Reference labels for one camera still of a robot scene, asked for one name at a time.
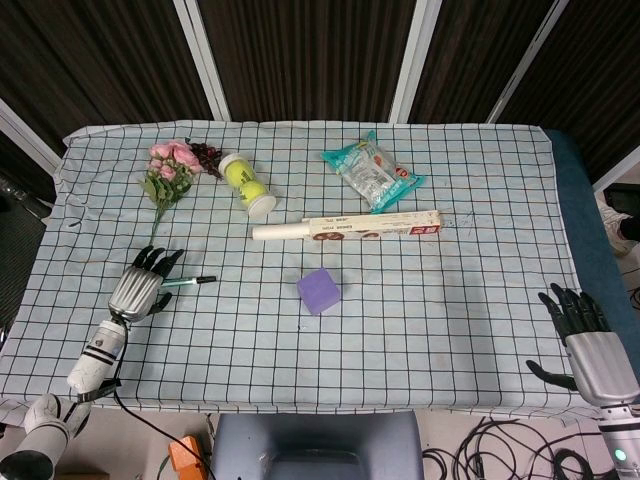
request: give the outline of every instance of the white checkered cloth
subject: white checkered cloth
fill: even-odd
[[[58,199],[0,359],[0,412],[52,392],[100,321],[124,268],[148,244],[154,206],[139,181],[157,142],[190,137],[239,151],[279,199],[262,223],[367,212],[321,159],[374,129],[426,181],[390,211],[441,212],[432,236],[253,241],[232,190],[202,174],[168,212],[156,246],[185,248],[166,310],[135,324],[124,402],[143,409],[354,412],[441,407],[591,416],[576,395],[525,365],[570,372],[538,300],[577,288],[560,215],[551,142],[537,127],[341,122],[175,123],[91,127],[67,138]],[[310,315],[296,282],[326,268],[342,301]],[[111,398],[98,402],[114,405]]]

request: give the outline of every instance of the pink rose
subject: pink rose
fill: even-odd
[[[160,169],[160,175],[162,175],[167,180],[172,181],[176,176],[176,171],[169,165],[165,165]]]
[[[149,170],[157,172],[162,168],[162,160],[154,158],[149,162]]]
[[[173,149],[173,158],[176,162],[186,165],[187,167],[199,165],[198,157],[196,157],[189,148],[175,147]]]
[[[171,145],[163,145],[162,143],[158,143],[149,149],[151,156],[154,158],[168,158],[171,155],[171,150],[173,147]]]
[[[188,144],[181,142],[180,140],[171,140],[170,142],[167,142],[167,145],[171,147],[186,148],[188,150],[191,150],[191,147]]]

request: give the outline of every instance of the purple sponge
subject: purple sponge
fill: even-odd
[[[324,268],[298,280],[298,293],[313,315],[340,301],[340,290]]]

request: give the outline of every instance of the orange object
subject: orange object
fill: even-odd
[[[182,438],[181,442],[202,457],[195,437],[188,435]],[[178,442],[169,444],[169,457],[171,458],[171,466],[178,473],[180,480],[207,480],[207,472],[202,462]]]

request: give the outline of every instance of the tennis ball container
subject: tennis ball container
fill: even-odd
[[[239,153],[224,157],[218,170],[236,191],[247,209],[249,218],[264,217],[276,206],[276,197],[269,193],[269,189],[258,179],[247,159]]]

